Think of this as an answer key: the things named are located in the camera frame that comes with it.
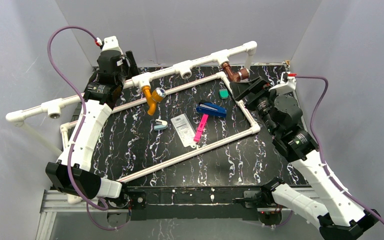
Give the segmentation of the brown plastic faucet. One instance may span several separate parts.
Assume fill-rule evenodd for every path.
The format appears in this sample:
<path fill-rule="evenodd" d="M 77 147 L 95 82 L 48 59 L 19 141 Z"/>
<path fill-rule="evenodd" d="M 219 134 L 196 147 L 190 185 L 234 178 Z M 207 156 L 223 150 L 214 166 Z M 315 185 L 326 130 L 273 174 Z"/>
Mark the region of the brown plastic faucet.
<path fill-rule="evenodd" d="M 234 72 L 232 70 L 231 65 L 225 61 L 223 62 L 220 67 L 224 71 L 224 73 L 227 75 L 227 78 L 230 82 L 240 82 L 242 80 L 246 80 L 250 77 L 250 72 L 247 68 L 241 68 L 240 70 Z"/>

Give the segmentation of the white PVC pipe frame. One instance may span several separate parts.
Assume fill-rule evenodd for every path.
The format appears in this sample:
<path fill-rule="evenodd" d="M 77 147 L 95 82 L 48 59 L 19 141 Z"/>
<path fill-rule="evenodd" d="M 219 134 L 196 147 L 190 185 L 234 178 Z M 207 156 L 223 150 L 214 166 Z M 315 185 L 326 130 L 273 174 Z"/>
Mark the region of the white PVC pipe frame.
<path fill-rule="evenodd" d="M 124 87 L 121 93 L 120 98 L 117 100 L 114 109 L 111 112 L 111 115 L 119 112 L 124 109 L 129 109 L 132 107 L 136 107 L 142 104 L 147 104 L 147 100 L 145 98 L 145 95 L 142 93 L 141 88 L 144 86 L 150 86 L 150 91 L 152 92 L 155 88 L 151 87 L 151 82 L 156 79 L 160 79 L 162 77 L 170 76 L 170 75 L 179 75 L 183 79 L 188 79 L 192 75 L 192 69 L 195 67 L 202 66 L 204 64 L 208 63 L 217 63 L 219 66 L 221 66 L 222 63 L 228 62 L 231 65 L 231 68 L 234 72 L 237 72 L 238 70 L 242 68 L 247 68 L 249 70 L 252 59 L 254 54 L 257 50 L 257 43 L 255 41 L 249 41 L 246 42 L 240 46 L 231 48 L 231 49 L 223 49 L 217 52 L 213 52 L 210 55 L 203 56 L 197 59 L 193 60 L 186 60 L 179 63 L 174 64 L 171 67 L 163 68 L 157 71 L 153 72 L 145 72 L 140 73 L 139 75 L 136 75 L 132 77 L 131 79 L 127 79 L 124 83 Z M 195 86 L 198 86 L 203 83 L 207 83 L 213 80 L 221 80 L 226 85 L 230 83 L 227 75 L 222 70 L 216 74 L 213 74 L 211 76 L 207 76 L 198 80 L 191 81 L 189 83 L 186 83 L 184 85 L 174 87 L 168 90 L 165 90 L 166 96 L 177 93 L 182 90 L 186 90 Z M 71 122 L 70 124 L 63 124 L 60 126 L 60 133 L 62 136 L 62 148 L 57 148 L 53 144 L 51 144 L 47 139 L 45 139 L 40 133 L 38 133 L 36 130 L 31 128 L 26 124 L 26 119 L 39 115 L 39 114 L 47 114 L 49 118 L 56 119 L 59 118 L 62 114 L 62 109 L 76 103 L 80 103 L 81 107 L 85 104 L 83 95 L 84 92 L 76 91 L 74 96 L 66 97 L 66 98 L 57 98 L 53 99 L 47 102 L 42 103 L 41 105 L 25 109 L 25 110 L 18 110 L 9 112 L 6 115 L 6 120 L 13 124 L 16 127 L 22 128 L 32 134 L 39 142 L 41 142 L 46 148 L 51 150 L 54 154 L 58 157 L 62 154 L 63 150 L 67 147 L 69 140 L 71 138 L 71 135 L 68 135 L 69 127 L 73 127 L 75 129 L 76 122 Z M 123 196 L 123 186 L 125 183 L 128 183 L 129 181 L 138 179 L 140 177 L 146 176 L 150 173 L 159 171 L 161 169 L 164 169 L 166 167 L 175 165 L 179 162 L 182 162 L 184 160 L 190 159 L 192 157 L 195 157 L 197 155 L 203 154 L 207 151 L 213 150 L 215 148 L 224 146 L 226 144 L 229 144 L 233 141 L 239 140 L 241 138 L 247 137 L 249 135 L 256 134 L 260 131 L 260 126 L 256 122 L 256 120 L 252 117 L 251 113 L 245 108 L 245 104 L 242 100 L 236 101 L 236 105 L 239 107 L 239 109 L 244 114 L 245 118 L 250 123 L 250 128 L 244 131 L 241 131 L 233 136 L 221 139 L 215 143 L 206 145 L 201 148 L 195 148 L 191 152 L 185 153 L 181 156 L 166 160 L 162 163 L 159 163 L 157 165 L 154 165 L 152 167 L 148 167 L 144 170 L 138 171 L 136 173 L 130 174 L 126 177 L 123 177 L 119 180 L 113 180 L 120 182 L 122 184 L 121 193 L 118 198 L 112 198 L 114 200 L 119 199 Z M 74 197 L 79 197 L 76 195 L 67 194 L 68 202 L 72 203 L 74 200 Z M 95 197 L 93 199 L 87 199 L 84 196 L 79 197 L 81 200 L 87 202 L 88 204 L 91 204 L 93 202 L 93 199 L 98 199 L 102 203 L 106 201 L 106 199 L 111 199 L 108 197 Z"/>

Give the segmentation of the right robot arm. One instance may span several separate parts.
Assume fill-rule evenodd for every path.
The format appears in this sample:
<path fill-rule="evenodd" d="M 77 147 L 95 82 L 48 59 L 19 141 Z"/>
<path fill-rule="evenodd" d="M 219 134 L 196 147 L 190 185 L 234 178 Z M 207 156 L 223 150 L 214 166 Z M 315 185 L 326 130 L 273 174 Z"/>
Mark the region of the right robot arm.
<path fill-rule="evenodd" d="M 300 126 L 303 112 L 288 92 L 258 77 L 249 82 L 231 82 L 236 101 L 257 112 L 272 135 L 275 149 L 311 185 L 318 195 L 313 200 L 292 189 L 280 178 L 261 187 L 258 198 L 268 207 L 277 204 L 291 209 L 314 225 L 325 240 L 356 240 L 378 222 L 378 213 L 351 199 L 328 165 L 322 162 L 320 147 Z"/>

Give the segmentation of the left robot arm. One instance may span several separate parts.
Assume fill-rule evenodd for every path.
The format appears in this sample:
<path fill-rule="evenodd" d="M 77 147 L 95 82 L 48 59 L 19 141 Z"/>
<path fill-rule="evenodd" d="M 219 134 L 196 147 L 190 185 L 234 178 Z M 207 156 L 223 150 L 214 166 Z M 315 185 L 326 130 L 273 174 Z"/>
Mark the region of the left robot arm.
<path fill-rule="evenodd" d="M 83 94 L 84 105 L 69 139 L 57 162 L 49 162 L 45 173 L 62 193 L 86 199 L 110 198 L 117 208 L 129 203 L 129 194 L 118 181 L 92 173 L 91 162 L 104 124 L 122 94 L 125 81 L 139 74 L 133 52 L 104 50 L 98 59 Z"/>

